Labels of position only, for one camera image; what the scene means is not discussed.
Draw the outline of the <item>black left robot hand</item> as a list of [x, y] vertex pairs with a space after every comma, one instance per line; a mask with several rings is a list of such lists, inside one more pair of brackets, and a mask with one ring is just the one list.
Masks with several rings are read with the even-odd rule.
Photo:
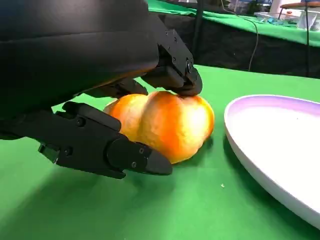
[[3, 0], [0, 3], [0, 137], [39, 142], [53, 164], [114, 179], [125, 170], [167, 176], [167, 157], [121, 134], [116, 118], [85, 103], [202, 91], [193, 55], [145, 0]]

